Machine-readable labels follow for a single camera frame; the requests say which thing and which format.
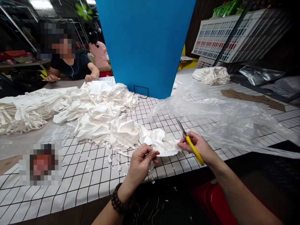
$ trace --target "green fan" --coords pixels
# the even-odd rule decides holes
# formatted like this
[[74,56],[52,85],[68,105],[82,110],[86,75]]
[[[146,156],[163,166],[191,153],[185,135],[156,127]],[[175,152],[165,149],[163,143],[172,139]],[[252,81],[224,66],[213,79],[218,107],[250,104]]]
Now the green fan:
[[80,4],[76,3],[75,6],[77,8],[77,14],[84,20],[88,21],[93,19],[93,17],[90,16],[93,15],[93,11],[90,8],[87,10],[86,4],[82,4],[82,2],[80,1]]

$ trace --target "woman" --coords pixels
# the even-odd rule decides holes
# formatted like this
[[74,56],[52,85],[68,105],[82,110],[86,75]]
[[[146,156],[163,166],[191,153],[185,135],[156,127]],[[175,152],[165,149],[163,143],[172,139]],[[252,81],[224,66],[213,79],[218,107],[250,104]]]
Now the woman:
[[43,81],[60,80],[60,73],[71,79],[85,79],[86,82],[99,77],[99,70],[85,52],[75,51],[74,24],[41,22],[37,27],[39,51],[52,54],[48,76]]
[[90,52],[95,57],[95,65],[100,72],[111,71],[112,67],[108,64],[106,59],[106,46],[102,42],[98,41],[98,35],[96,31],[90,32],[90,43],[88,44]]
[[[191,131],[187,135],[201,154],[205,164],[215,174],[229,208],[238,224],[282,224],[242,183],[203,137]],[[189,153],[194,153],[191,146],[187,144],[185,137],[177,145]],[[146,178],[151,161],[158,163],[157,155],[159,155],[159,152],[156,152],[151,146],[146,144],[142,144],[132,154],[127,177],[123,183],[117,185],[112,194],[112,200],[109,201],[92,225],[122,224],[124,208],[127,207],[126,205],[135,189]]]

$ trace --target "green basket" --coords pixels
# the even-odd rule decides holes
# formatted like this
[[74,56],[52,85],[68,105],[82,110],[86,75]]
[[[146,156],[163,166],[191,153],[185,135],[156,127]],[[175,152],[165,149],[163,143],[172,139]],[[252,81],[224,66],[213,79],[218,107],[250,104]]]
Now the green basket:
[[213,10],[212,17],[215,18],[215,17],[225,17],[225,16],[234,15],[240,3],[241,0],[234,0],[225,5],[219,6]]
[[244,11],[243,8],[237,8],[237,13],[236,13],[236,15],[237,15],[237,14],[241,14],[243,11]]

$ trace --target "bundle of white fabric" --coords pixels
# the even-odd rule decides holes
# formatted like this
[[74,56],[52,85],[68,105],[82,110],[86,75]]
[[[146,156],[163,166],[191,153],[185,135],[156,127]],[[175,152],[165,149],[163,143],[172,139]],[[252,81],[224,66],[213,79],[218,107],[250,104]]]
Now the bundle of white fabric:
[[40,129],[64,109],[61,104],[77,87],[46,89],[0,99],[0,134],[21,134]]
[[228,84],[230,81],[230,75],[225,67],[196,69],[192,77],[206,85]]
[[53,121],[64,123],[76,119],[72,124],[73,134],[79,141],[91,139],[97,145],[105,143],[109,149],[120,153],[135,149],[135,144],[143,144],[147,137],[147,143],[159,150],[160,156],[174,155],[179,150],[177,141],[164,130],[149,132],[133,120],[122,120],[126,115],[121,112],[126,108],[133,110],[138,105],[138,97],[124,84],[108,81],[83,84],[62,104],[66,110],[55,115]]

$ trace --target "blue panel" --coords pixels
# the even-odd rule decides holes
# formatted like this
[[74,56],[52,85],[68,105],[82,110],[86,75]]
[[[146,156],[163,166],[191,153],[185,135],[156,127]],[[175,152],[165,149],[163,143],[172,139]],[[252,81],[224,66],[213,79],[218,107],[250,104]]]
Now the blue panel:
[[117,83],[147,87],[154,98],[171,95],[195,2],[96,0]]

